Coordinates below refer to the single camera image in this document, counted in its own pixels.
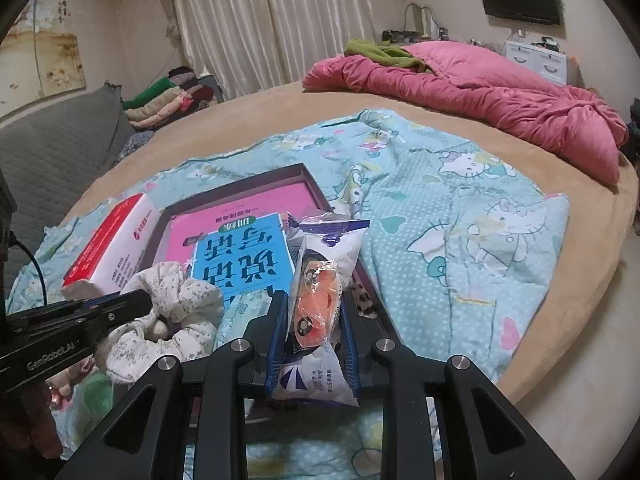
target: quilted gray headboard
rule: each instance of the quilted gray headboard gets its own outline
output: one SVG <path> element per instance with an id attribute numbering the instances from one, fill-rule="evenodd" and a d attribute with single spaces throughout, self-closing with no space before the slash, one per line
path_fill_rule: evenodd
<path id="1" fill-rule="evenodd" d="M 18 240 L 35 253 L 44 227 L 60 224 L 133 132 L 120 88 L 111 84 L 0 125 L 0 168 L 18 204 L 11 224 Z M 18 249 L 10 250 L 5 295 L 28 261 Z"/>

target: beige curtain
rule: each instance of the beige curtain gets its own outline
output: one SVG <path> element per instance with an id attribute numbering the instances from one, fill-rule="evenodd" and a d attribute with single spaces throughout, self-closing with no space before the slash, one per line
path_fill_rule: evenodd
<path id="1" fill-rule="evenodd" d="M 374 37 L 370 0 L 175 0 L 182 44 L 227 98 L 302 78 L 349 38 Z"/>

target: drawer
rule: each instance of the drawer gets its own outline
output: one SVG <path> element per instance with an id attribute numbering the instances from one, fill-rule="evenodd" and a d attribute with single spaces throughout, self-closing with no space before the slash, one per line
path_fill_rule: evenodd
<path id="1" fill-rule="evenodd" d="M 537 52 L 532 48 L 527 48 L 526 46 L 511 43 L 511 41 L 507 42 L 507 59 L 516 62 L 519 65 L 526 66 L 527 68 L 538 71 L 537 70 Z"/>
<path id="2" fill-rule="evenodd" d="M 537 52 L 536 72 L 560 84 L 566 84 L 566 56 L 553 52 Z"/>

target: blue book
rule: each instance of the blue book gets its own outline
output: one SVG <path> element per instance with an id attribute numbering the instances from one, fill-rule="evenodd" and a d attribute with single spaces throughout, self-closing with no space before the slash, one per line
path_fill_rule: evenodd
<path id="1" fill-rule="evenodd" d="M 294 267 L 280 216 L 239 218 L 196 244 L 191 276 L 220 288 L 225 310 L 244 291 L 289 293 Z"/>

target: metal screw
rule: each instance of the metal screw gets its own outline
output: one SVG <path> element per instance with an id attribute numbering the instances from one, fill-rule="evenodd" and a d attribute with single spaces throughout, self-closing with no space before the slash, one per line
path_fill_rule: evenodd
<path id="1" fill-rule="evenodd" d="M 391 352 L 396 347 L 392 339 L 382 338 L 376 341 L 376 348 L 381 352 Z"/>
<path id="2" fill-rule="evenodd" d="M 234 352 L 244 352 L 250 346 L 250 343 L 246 339 L 234 339 L 231 342 L 231 349 Z"/>
<path id="3" fill-rule="evenodd" d="M 158 361 L 158 368 L 161 370 L 171 370 L 176 364 L 175 357 L 172 355 L 165 355 Z"/>
<path id="4" fill-rule="evenodd" d="M 451 364 L 458 370 L 466 370 L 471 366 L 471 361 L 463 355 L 454 355 L 451 358 Z"/>

